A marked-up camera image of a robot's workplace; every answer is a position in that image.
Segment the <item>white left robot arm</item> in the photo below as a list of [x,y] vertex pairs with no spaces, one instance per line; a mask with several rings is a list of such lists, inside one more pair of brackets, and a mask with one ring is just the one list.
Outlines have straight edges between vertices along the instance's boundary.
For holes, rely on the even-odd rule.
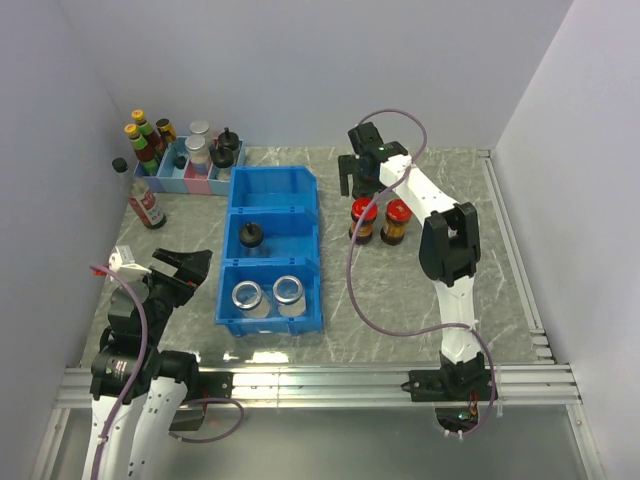
[[83,478],[151,478],[157,453],[152,440],[168,433],[179,406],[198,396],[202,381],[194,354],[160,351],[158,345],[174,310],[206,280],[212,255],[158,248],[153,258],[175,270],[167,275],[117,246],[107,263],[93,266],[117,287],[91,364],[92,426]]

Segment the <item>small silver-lid glass jar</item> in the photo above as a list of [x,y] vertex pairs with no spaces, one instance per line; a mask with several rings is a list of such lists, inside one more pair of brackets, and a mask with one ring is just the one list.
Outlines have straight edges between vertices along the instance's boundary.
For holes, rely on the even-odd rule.
[[245,318],[267,318],[271,311],[269,297],[254,281],[239,282],[232,291],[232,302]]

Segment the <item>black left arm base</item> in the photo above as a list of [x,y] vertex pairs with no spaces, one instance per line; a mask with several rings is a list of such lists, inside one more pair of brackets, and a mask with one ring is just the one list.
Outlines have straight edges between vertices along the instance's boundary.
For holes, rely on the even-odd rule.
[[201,371],[196,386],[188,390],[185,401],[174,415],[169,427],[170,432],[196,432],[205,421],[208,406],[191,404],[191,401],[204,398],[226,398],[232,395],[234,374],[231,371]]

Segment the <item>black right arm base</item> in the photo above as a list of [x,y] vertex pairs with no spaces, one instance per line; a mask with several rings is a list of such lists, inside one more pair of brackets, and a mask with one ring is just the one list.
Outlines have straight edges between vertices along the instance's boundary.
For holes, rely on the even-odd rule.
[[411,370],[401,388],[414,403],[434,404],[436,421],[443,434],[459,441],[487,419],[480,413],[480,403],[487,402],[488,414],[499,398],[491,371],[483,365]]

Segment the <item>large silver-lid glass jar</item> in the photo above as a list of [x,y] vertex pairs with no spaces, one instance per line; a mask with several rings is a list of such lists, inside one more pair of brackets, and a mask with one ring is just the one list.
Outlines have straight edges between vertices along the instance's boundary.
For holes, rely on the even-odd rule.
[[273,296],[282,317],[300,317],[306,312],[304,285],[298,277],[285,275],[273,285]]

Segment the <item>black knob-lid glass jar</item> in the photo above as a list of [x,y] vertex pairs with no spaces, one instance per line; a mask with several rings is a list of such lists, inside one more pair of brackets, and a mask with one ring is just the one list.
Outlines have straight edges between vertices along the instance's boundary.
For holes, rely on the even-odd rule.
[[245,223],[239,230],[238,238],[245,257],[262,258],[267,256],[264,231],[258,223]]

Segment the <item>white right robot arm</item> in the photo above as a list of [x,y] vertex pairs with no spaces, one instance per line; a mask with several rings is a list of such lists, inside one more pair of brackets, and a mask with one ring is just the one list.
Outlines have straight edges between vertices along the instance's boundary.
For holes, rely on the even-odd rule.
[[486,344],[477,331],[474,277],[481,259],[479,221],[471,203],[445,194],[398,142],[386,143],[368,118],[348,133],[353,152],[338,159],[340,192],[352,195],[351,238],[370,236],[378,202],[393,193],[421,225],[420,267],[439,305],[440,368],[410,389],[425,401],[492,400],[496,385]]

